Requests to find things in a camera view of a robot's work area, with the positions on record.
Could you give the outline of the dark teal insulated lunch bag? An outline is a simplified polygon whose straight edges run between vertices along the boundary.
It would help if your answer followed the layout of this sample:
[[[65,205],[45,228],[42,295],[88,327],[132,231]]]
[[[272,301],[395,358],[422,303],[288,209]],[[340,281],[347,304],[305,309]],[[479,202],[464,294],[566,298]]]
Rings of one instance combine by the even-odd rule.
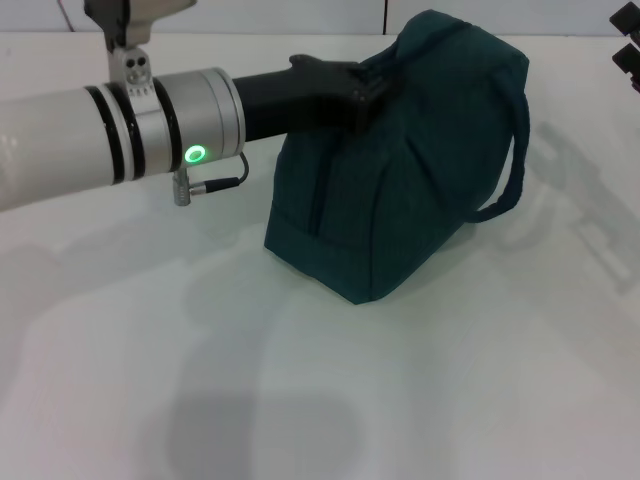
[[[528,58],[434,10],[365,70],[400,91],[365,132],[291,133],[265,246],[355,304],[403,283],[462,226],[513,209],[530,138]]]

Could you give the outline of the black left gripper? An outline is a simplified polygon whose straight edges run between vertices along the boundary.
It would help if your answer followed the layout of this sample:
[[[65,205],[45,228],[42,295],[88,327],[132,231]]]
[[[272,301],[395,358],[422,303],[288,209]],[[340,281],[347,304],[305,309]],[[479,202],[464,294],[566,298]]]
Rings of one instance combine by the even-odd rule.
[[[261,140],[320,127],[367,130],[395,88],[380,65],[289,58],[286,70],[235,78],[245,119],[245,139]]]

